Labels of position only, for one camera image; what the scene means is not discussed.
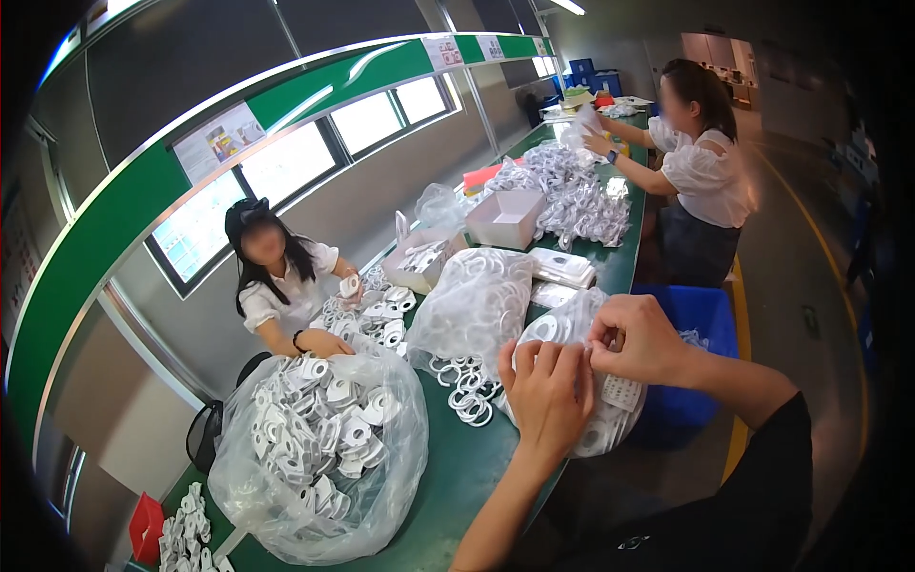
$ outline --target black bracelet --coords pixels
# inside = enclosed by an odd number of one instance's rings
[[[304,331],[303,329],[300,329],[299,331],[297,331],[297,332],[293,335],[293,337],[292,337],[292,346],[293,346],[294,348],[296,348],[297,350],[301,351],[302,353],[305,353],[305,350],[303,350],[302,348],[299,348],[299,347],[298,347],[298,344],[296,343],[296,339],[298,338],[298,335],[299,335],[300,333],[302,333],[303,331]]]

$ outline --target instruction poster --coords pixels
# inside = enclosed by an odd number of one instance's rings
[[[202,180],[241,153],[266,133],[251,113],[248,103],[241,102],[197,128],[172,148],[192,185]]]
[[[453,36],[423,38],[423,46],[434,70],[444,70],[464,64],[464,58],[461,57],[460,48]]]
[[[16,193],[18,181],[13,184],[10,193]],[[0,274],[3,280],[3,336],[6,343],[13,342],[16,319],[26,303],[28,289],[35,281],[41,256],[32,241],[28,230],[26,214],[22,210],[22,201],[14,197],[3,220],[3,238],[0,239],[3,257],[0,263]]]
[[[546,55],[548,55],[548,54],[546,53],[546,44],[544,44],[544,39],[543,39],[543,38],[534,38],[534,39],[533,39],[533,46],[534,46],[535,48],[537,48],[537,55],[538,55],[538,56],[546,56]]]
[[[497,61],[505,59],[502,52],[502,46],[499,44],[499,38],[496,36],[477,36],[479,48],[483,50],[483,58],[486,61]]]

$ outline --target red box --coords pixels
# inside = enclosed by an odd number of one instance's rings
[[[134,516],[130,517],[127,533],[130,545],[134,549],[134,560],[154,566],[159,559],[159,538],[162,536],[162,523],[165,521],[162,505],[154,501],[145,492],[140,496]]]

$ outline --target window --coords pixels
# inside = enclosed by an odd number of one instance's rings
[[[423,78],[299,126],[181,205],[146,244],[185,297],[229,252],[225,212],[235,201],[267,198],[271,209],[280,208],[394,138],[455,111],[456,98],[447,76]]]
[[[188,282],[228,243],[225,214],[244,190],[229,171],[191,197],[153,231],[161,254],[183,282]]]
[[[271,206],[337,165],[313,122],[258,151],[242,162],[242,174],[254,196]]]
[[[533,58],[533,67],[537,70],[537,77],[539,78],[545,78],[556,74],[556,66],[553,63],[553,58],[550,58],[549,56]]]
[[[418,124],[428,117],[445,111],[445,101],[438,90],[435,79],[413,81],[395,90],[404,106],[406,119],[411,124]]]
[[[388,92],[351,103],[330,117],[354,155],[404,128]]]

